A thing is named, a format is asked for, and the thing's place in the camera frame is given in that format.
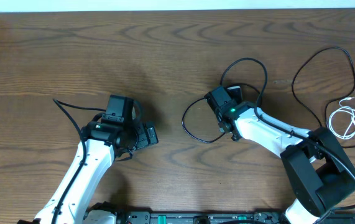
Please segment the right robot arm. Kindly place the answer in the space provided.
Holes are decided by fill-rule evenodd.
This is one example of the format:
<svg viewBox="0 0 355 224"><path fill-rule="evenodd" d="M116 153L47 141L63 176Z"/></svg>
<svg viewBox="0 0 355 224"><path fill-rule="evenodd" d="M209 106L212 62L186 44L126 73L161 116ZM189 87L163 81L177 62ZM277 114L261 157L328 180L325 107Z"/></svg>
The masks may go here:
<svg viewBox="0 0 355 224"><path fill-rule="evenodd" d="M281 159L296 196L284 213L288 223L329 221L355 192L355 168L329 129L310 131L281 122L223 86L204 98L222 133L233 141L253 141Z"/></svg>

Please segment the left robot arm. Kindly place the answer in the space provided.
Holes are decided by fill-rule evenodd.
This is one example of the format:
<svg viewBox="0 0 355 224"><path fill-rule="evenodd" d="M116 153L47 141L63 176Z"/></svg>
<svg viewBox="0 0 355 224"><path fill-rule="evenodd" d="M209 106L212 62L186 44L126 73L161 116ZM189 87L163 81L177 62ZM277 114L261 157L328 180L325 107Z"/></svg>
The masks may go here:
<svg viewBox="0 0 355 224"><path fill-rule="evenodd" d="M106 171L133 158L134 152L158 143L153 123L142 121L142 105L126 96L111 95L105 109L84 127L72 124L80 142L74 160L48 203L32 223L124 223L107 209L88 205Z"/></svg>

